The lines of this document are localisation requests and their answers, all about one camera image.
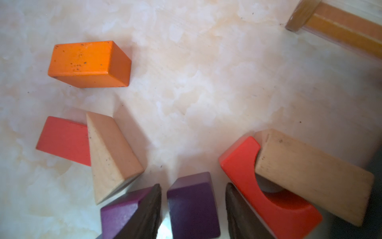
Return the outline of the purple cube block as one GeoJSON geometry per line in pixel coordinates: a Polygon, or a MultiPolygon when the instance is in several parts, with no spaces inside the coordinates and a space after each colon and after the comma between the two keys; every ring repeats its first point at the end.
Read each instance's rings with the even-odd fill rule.
{"type": "Polygon", "coordinates": [[[127,192],[100,210],[103,239],[113,239],[130,220],[152,187],[127,192]]]}
{"type": "Polygon", "coordinates": [[[215,239],[220,225],[211,174],[178,178],[167,191],[174,239],[215,239]]]}

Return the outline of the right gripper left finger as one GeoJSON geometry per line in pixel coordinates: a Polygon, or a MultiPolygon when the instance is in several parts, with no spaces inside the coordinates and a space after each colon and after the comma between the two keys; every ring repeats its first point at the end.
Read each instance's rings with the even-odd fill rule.
{"type": "Polygon", "coordinates": [[[162,189],[160,184],[155,184],[114,239],[155,239],[160,226],[161,205],[162,189]]]}

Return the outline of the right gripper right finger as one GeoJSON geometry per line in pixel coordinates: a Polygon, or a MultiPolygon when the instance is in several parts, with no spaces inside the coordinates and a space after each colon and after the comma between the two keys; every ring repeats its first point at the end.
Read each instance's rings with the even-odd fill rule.
{"type": "Polygon", "coordinates": [[[226,186],[225,203],[230,238],[273,238],[232,183],[226,186]]]}

